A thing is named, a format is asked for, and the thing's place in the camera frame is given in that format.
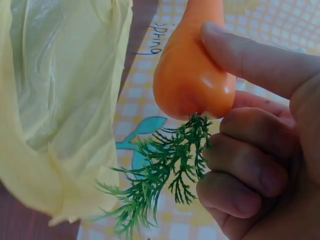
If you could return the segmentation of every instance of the blue drawing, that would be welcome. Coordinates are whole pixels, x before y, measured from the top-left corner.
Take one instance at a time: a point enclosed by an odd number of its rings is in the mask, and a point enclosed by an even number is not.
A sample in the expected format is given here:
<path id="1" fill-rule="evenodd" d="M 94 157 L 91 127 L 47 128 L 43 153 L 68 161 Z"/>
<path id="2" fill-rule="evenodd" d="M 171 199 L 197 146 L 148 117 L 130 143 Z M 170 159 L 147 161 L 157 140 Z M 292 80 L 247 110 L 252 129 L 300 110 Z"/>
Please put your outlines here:
<path id="1" fill-rule="evenodd" d="M 148 163 L 145 162 L 145 157 L 138 152 L 137 145 L 131 142 L 132 139 L 138 135 L 152 134 L 155 131 L 162 128 L 166 122 L 167 122 L 167 118 L 162 116 L 147 117 L 139 123 L 135 131 L 130 133 L 124 141 L 115 143 L 116 149 L 134 151 L 132 162 L 131 162 L 131 167 L 133 170 L 141 169 L 143 167 L 143 164 L 148 164 Z M 155 150 L 154 147 L 151 145 L 148 147 L 151 150 Z"/>

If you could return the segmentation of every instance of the table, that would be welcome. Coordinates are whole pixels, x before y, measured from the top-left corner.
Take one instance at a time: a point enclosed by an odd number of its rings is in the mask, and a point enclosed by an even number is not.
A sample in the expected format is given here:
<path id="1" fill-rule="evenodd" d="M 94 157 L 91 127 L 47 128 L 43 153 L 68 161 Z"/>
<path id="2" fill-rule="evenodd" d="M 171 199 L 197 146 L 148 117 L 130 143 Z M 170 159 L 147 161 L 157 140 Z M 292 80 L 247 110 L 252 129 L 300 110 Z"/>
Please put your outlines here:
<path id="1" fill-rule="evenodd" d="M 133 0 L 133 20 L 121 79 L 122 89 L 136 52 L 157 10 L 158 0 Z M 0 183 L 1 240 L 76 240 L 80 222 L 48 227 L 50 218 L 17 201 Z"/>

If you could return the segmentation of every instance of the toy carrot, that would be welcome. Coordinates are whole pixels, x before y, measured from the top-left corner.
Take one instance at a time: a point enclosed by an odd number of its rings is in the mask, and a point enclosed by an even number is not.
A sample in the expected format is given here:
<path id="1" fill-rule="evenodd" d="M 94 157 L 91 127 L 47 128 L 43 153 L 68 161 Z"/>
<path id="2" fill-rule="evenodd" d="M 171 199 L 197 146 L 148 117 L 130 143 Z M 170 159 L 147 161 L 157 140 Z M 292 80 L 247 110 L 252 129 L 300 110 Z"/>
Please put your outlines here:
<path id="1" fill-rule="evenodd" d="M 188 1 L 154 73 L 155 101 L 174 119 L 204 112 L 222 118 L 234 102 L 236 77 L 213 62 L 199 37 L 205 22 L 225 27 L 222 0 Z"/>
<path id="2" fill-rule="evenodd" d="M 104 217 L 117 215 L 116 232 L 125 233 L 127 239 L 133 236 L 139 223 L 147 229 L 154 226 L 148 220 L 149 213 L 153 213 L 157 224 L 158 199 L 171 174 L 174 180 L 169 189 L 175 202 L 190 204 L 196 199 L 183 177 L 196 183 L 205 176 L 206 160 L 202 157 L 201 142 L 204 139 L 209 146 L 211 124 L 206 115 L 222 118 L 233 105 L 236 78 L 221 70 L 206 52 L 199 38 L 205 22 L 225 26 L 223 0 L 188 0 L 181 22 L 162 52 L 153 79 L 153 93 L 160 109 L 174 119 L 189 121 L 176 129 L 156 131 L 155 140 L 139 140 L 139 152 L 145 157 L 143 168 L 113 168 L 126 175 L 131 182 L 129 189 L 120 190 L 98 183 L 102 191 L 123 202 L 123 206 L 106 212 Z M 195 146 L 195 156 L 191 155 L 191 146 Z"/>

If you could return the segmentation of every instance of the tablecloth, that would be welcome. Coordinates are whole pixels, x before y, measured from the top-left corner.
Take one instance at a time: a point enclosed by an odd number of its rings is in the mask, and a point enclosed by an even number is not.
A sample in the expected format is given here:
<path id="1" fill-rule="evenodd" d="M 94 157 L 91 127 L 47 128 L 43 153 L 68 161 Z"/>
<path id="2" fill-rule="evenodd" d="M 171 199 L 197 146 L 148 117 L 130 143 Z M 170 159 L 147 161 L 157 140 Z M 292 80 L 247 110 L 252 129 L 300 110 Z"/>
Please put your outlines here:
<path id="1" fill-rule="evenodd" d="M 131 143 L 158 128 L 175 128 L 181 123 L 163 114 L 157 107 L 152 80 L 162 49 L 180 22 L 186 0 L 160 0 L 157 13 L 136 53 L 134 63 L 118 100 L 114 133 L 119 166 L 138 168 L 142 156 Z M 226 28 L 238 35 L 292 51 L 320 55 L 319 0 L 225 0 Z M 237 79 L 237 89 L 288 104 L 288 100 L 260 87 Z M 219 123 L 213 131 L 217 132 Z M 122 176 L 120 187 L 128 187 Z M 159 227 L 143 229 L 134 240 L 225 240 L 216 222 L 198 201 L 191 206 L 176 205 L 164 190 L 158 206 Z M 117 240 L 115 220 L 82 221 L 77 240 Z"/>

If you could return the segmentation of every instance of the plastic bag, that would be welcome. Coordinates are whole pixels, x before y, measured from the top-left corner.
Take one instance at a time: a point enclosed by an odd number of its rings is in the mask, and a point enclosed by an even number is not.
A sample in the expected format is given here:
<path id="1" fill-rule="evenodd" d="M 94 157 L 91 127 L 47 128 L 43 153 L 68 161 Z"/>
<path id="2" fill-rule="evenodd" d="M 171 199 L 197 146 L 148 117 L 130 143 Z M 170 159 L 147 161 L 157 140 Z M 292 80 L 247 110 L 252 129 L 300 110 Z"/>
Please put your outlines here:
<path id="1" fill-rule="evenodd" d="M 51 225 L 116 203 L 95 181 L 119 184 L 109 167 L 131 8 L 132 0 L 0 0 L 0 180 Z"/>

